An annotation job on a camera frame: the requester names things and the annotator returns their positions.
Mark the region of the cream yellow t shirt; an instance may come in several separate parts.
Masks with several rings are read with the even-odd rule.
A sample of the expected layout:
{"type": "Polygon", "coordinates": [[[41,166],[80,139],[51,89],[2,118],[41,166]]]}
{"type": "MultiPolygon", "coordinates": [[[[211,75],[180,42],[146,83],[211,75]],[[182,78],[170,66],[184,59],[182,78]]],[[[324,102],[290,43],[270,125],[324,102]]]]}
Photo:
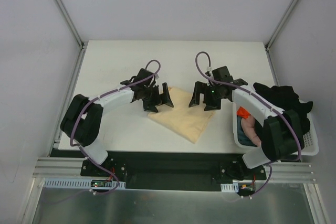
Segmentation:
{"type": "Polygon", "coordinates": [[[192,94],[177,87],[169,87],[174,107],[161,105],[148,118],[195,144],[208,126],[215,111],[204,111],[203,106],[188,106],[192,94]]]}

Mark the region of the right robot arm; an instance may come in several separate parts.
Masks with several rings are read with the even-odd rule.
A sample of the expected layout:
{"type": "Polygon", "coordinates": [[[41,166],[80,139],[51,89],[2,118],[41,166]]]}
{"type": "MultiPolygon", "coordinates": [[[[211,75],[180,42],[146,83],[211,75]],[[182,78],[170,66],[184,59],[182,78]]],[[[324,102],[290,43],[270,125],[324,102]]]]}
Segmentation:
{"type": "Polygon", "coordinates": [[[236,166],[236,173],[248,179],[255,168],[269,164],[289,155],[302,154],[303,134],[299,115],[294,110],[283,110],[257,94],[243,79],[234,79],[227,67],[209,69],[203,74],[207,82],[196,81],[190,107],[205,104],[205,111],[221,109],[221,102],[230,102],[246,109],[260,125],[261,146],[242,156],[242,163],[236,166]]]}

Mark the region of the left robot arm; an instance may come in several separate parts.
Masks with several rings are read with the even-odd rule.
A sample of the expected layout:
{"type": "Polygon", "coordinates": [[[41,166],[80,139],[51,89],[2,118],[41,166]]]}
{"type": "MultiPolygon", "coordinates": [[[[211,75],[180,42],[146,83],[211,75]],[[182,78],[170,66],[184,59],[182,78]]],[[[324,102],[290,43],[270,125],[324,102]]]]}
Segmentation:
{"type": "Polygon", "coordinates": [[[70,138],[71,146],[78,146],[85,156],[94,161],[92,169],[99,176],[110,173],[108,152],[98,139],[100,125],[105,114],[134,101],[142,101],[145,112],[158,113],[158,106],[174,107],[166,82],[160,87],[154,73],[145,68],[136,76],[124,80],[111,91],[96,97],[78,94],[73,97],[60,129],[70,138]]]}

